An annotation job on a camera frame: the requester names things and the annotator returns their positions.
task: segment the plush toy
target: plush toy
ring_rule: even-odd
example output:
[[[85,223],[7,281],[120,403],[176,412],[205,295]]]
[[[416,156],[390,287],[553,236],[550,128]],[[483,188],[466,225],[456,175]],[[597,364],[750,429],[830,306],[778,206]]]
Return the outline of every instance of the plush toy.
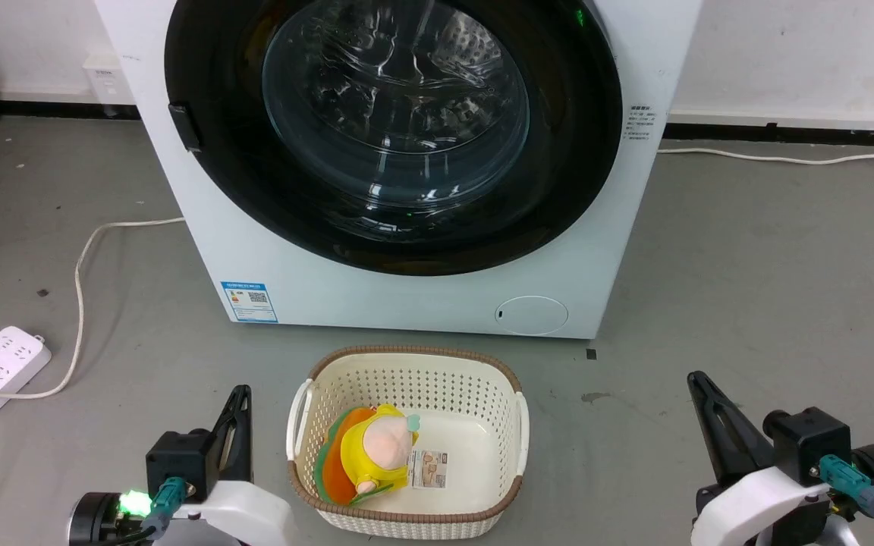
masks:
[[[356,504],[370,495],[407,484],[407,459],[417,442],[420,417],[405,417],[384,404],[355,407],[326,432],[313,479],[319,497],[333,504]]]

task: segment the black cable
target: black cable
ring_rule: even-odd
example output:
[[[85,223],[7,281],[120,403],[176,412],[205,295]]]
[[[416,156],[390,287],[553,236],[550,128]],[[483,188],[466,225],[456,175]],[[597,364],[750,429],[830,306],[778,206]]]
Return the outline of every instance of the black cable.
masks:
[[[122,536],[121,538],[107,540],[107,542],[100,542],[97,546],[128,546],[140,542],[146,537],[153,535],[156,531],[157,528],[155,526],[149,526],[149,528],[146,528],[143,531],[132,532],[130,535]]]

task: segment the white power cord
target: white power cord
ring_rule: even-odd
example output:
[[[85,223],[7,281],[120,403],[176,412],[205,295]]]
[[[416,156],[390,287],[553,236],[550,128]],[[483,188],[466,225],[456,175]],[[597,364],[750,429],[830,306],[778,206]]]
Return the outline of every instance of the white power cord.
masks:
[[[673,148],[673,149],[658,149],[656,153],[712,153],[712,155],[723,155],[725,158],[748,159],[750,162],[781,162],[795,163],[795,165],[835,165],[835,163],[857,162],[860,159],[874,159],[874,153],[863,153],[863,155],[847,155],[845,158],[835,159],[797,159],[797,158],[778,158],[778,156],[767,155],[744,155],[743,153],[724,152],[722,149],[709,148]]]
[[[170,220],[153,221],[112,221],[110,224],[104,224],[101,225],[101,227],[94,229],[93,235],[90,235],[90,238],[86,239],[86,246],[83,247],[83,252],[80,253],[80,259],[76,260],[76,269],[73,273],[73,282],[76,286],[77,305],[79,305],[80,308],[80,321],[79,324],[77,324],[76,343],[73,345],[73,357],[70,359],[70,367],[69,370],[66,370],[66,376],[63,377],[63,380],[60,381],[59,384],[53,388],[49,388],[49,390],[44,391],[44,393],[0,393],[0,398],[9,398],[9,400],[37,400],[37,398],[51,397],[53,394],[66,388],[70,379],[73,378],[73,372],[76,371],[76,366],[80,362],[80,345],[83,343],[83,286],[80,284],[80,267],[83,266],[83,260],[86,258],[86,253],[90,251],[90,246],[93,245],[93,241],[96,239],[97,235],[100,235],[100,233],[103,233],[110,228],[141,228],[144,225],[177,224],[181,221],[184,221],[184,218],[170,218]]]

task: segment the basket handle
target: basket handle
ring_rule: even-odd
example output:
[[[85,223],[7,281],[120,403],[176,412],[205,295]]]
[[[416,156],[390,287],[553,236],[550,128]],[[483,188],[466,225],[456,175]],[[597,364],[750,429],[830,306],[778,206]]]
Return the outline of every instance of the basket handle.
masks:
[[[524,466],[528,463],[528,441],[531,439],[531,418],[528,416],[528,402],[524,399],[524,394],[517,394],[517,410],[521,417],[521,449],[517,453],[517,474],[524,475]]]
[[[312,379],[307,379],[299,386],[299,390],[296,391],[295,398],[292,400],[292,408],[288,412],[288,427],[285,429],[285,456],[288,460],[295,460],[295,457],[302,451],[300,444],[306,431],[309,406],[313,402],[312,383]]]

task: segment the floor stain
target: floor stain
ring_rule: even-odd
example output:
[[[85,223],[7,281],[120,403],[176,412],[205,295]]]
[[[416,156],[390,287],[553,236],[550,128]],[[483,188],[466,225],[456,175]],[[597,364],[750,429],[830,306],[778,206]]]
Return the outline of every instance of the floor stain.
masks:
[[[608,398],[611,397],[610,393],[585,393],[582,395],[583,402],[589,402],[589,404],[593,403],[599,398]]]

